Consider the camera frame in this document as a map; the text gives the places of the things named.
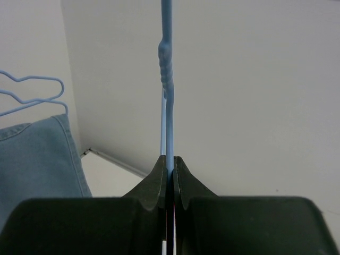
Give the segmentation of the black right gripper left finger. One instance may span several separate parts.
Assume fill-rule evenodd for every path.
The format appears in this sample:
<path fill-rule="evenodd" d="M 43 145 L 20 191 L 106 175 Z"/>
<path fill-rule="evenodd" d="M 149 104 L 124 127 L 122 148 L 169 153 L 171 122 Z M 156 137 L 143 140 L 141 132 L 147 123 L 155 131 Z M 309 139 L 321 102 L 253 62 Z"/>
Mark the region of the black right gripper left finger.
<path fill-rule="evenodd" d="M 161 254 L 166 159 L 124 196 L 30 199 L 11 213 L 1 254 Z"/>

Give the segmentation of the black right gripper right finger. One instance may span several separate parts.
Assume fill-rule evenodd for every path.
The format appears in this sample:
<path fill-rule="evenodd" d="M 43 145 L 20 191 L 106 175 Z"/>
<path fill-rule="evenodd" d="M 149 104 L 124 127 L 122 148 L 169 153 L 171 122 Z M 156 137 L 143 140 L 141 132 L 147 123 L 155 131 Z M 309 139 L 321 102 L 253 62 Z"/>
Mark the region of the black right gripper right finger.
<path fill-rule="evenodd" d="M 181 157 L 173 170 L 177 254 L 338 254 L 318 207 L 304 197 L 219 196 Z"/>

